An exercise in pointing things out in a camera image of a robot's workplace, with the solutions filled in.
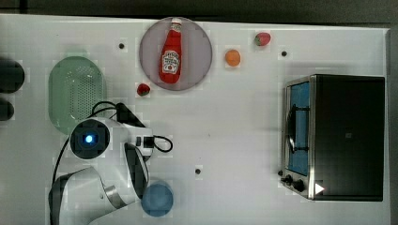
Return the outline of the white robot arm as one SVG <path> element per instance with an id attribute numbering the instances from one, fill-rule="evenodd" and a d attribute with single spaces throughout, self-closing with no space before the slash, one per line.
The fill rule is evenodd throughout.
<path id="1" fill-rule="evenodd" d="M 145 160 L 153 148 L 148 127 L 100 117 L 79 123 L 69 135 L 69 149 L 83 167 L 52 185 L 51 225 L 88 225 L 140 201 L 149 182 Z"/>

